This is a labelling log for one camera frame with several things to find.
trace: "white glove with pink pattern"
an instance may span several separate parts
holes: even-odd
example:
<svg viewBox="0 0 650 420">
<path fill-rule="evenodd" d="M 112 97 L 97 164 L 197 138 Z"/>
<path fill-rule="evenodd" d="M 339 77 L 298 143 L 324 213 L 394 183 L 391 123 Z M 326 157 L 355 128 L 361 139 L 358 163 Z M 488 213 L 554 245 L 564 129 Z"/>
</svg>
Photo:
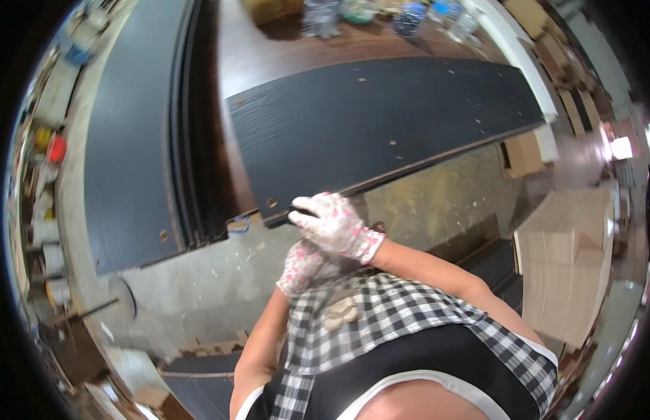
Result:
<svg viewBox="0 0 650 420">
<path fill-rule="evenodd" d="M 385 238 L 383 233 L 367 228 L 348 198 L 340 194 L 322 192 L 313 197 L 297 197 L 292 205 L 317 216 L 300 212 L 287 215 L 304 239 L 325 252 L 368 264 Z"/>
<path fill-rule="evenodd" d="M 290 297 L 306 289 L 309 281 L 320 272 L 324 258 L 318 247 L 306 239 L 300 239 L 290 248 L 285 258 L 283 275 L 276 287 Z"/>
</svg>

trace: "blue string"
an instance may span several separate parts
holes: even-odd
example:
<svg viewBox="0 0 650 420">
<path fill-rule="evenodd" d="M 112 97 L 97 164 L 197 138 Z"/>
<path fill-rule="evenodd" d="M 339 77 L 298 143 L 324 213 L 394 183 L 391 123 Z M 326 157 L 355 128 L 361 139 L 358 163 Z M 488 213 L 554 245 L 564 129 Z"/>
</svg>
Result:
<svg viewBox="0 0 650 420">
<path fill-rule="evenodd" d="M 246 233 L 248 229 L 250 229 L 250 218 L 248 217 L 248 214 L 244 214 L 243 216 L 237 216 L 234 218 L 234 222 L 240 222 L 240 221 L 246 221 L 246 228 L 241 231 L 229 231 L 229 233 Z"/>
</svg>

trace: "black and white checkered fabric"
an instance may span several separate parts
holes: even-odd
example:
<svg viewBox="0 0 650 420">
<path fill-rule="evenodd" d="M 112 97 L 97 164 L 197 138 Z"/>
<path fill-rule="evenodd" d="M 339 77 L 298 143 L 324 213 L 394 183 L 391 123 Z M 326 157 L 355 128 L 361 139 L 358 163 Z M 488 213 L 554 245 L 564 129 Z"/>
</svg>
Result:
<svg viewBox="0 0 650 420">
<path fill-rule="evenodd" d="M 323 325 L 323 311 L 351 297 L 358 319 L 336 331 Z M 463 324 L 525 385 L 545 413 L 556 386 L 556 367 L 523 340 L 459 298 L 387 273 L 342 278 L 291 298 L 283 391 L 272 419 L 302 420 L 316 376 L 382 343 L 426 328 Z"/>
</svg>

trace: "workshop floor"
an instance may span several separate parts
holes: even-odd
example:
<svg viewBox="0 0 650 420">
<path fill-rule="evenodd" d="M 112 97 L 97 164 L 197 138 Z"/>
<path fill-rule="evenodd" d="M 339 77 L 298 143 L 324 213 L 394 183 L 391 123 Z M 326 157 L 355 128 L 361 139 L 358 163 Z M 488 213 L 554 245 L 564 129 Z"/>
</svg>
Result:
<svg viewBox="0 0 650 420">
<path fill-rule="evenodd" d="M 84 209 L 84 151 L 89 117 L 108 53 L 136 0 L 125 0 L 102 35 L 96 57 L 80 77 L 71 105 L 69 141 L 58 188 L 60 217 L 74 304 L 105 301 L 108 276 L 97 277 Z M 554 123 L 560 160 L 553 169 L 505 180 L 497 146 L 484 147 L 384 185 L 355 199 L 368 223 L 383 221 L 388 236 L 417 249 L 437 249 L 448 259 L 469 253 L 483 239 L 507 237 L 551 189 L 586 186 L 606 162 L 598 135 L 575 140 L 564 115 Z M 479 234 L 451 244 L 477 226 Z M 196 337 L 230 340 L 250 331 L 281 274 L 288 248 L 299 239 L 293 226 L 267 230 L 252 224 L 244 234 L 123 272 L 138 303 L 131 321 L 118 308 L 87 319 L 100 345 L 144 349 L 170 358 Z"/>
</svg>

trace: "white undershirt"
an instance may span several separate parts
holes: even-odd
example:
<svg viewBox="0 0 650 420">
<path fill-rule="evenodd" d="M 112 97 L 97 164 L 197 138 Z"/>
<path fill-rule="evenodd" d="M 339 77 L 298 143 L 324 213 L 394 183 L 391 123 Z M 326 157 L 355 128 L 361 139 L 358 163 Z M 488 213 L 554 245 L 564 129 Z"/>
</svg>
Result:
<svg viewBox="0 0 650 420">
<path fill-rule="evenodd" d="M 523 340 L 523 342 L 528 344 L 533 350 L 537 351 L 542 356 L 547 357 L 549 361 L 551 361 L 551 363 L 556 366 L 556 369 L 558 369 L 558 358 L 555 354 L 549 351 L 549 349 L 518 334 L 514 335 Z M 462 379 L 456 378 L 453 375 L 449 375 L 444 372 L 438 372 L 435 370 L 412 370 L 410 372 L 401 372 L 399 374 L 386 376 L 379 382 L 375 383 L 364 394 L 358 397 L 358 399 L 353 401 L 353 403 L 351 403 L 351 405 L 349 405 L 344 410 L 344 412 L 341 413 L 339 417 L 337 417 L 337 420 L 354 420 L 355 417 L 360 414 L 360 410 L 362 410 L 365 404 L 371 401 L 371 399 L 374 398 L 380 391 L 388 388 L 388 386 L 399 384 L 400 382 L 419 379 L 437 382 L 448 391 L 451 391 L 461 398 L 470 401 L 472 405 L 479 408 L 479 410 L 485 416 L 487 416 L 489 420 L 509 420 L 509 416 L 505 413 L 505 411 L 484 391 L 480 390 L 469 382 L 465 382 Z M 235 420 L 245 420 L 255 401 L 262 395 L 263 390 L 264 386 L 261 386 L 260 388 L 252 391 L 250 395 L 248 395 L 246 400 L 243 402 L 241 409 L 236 415 Z"/>
</svg>

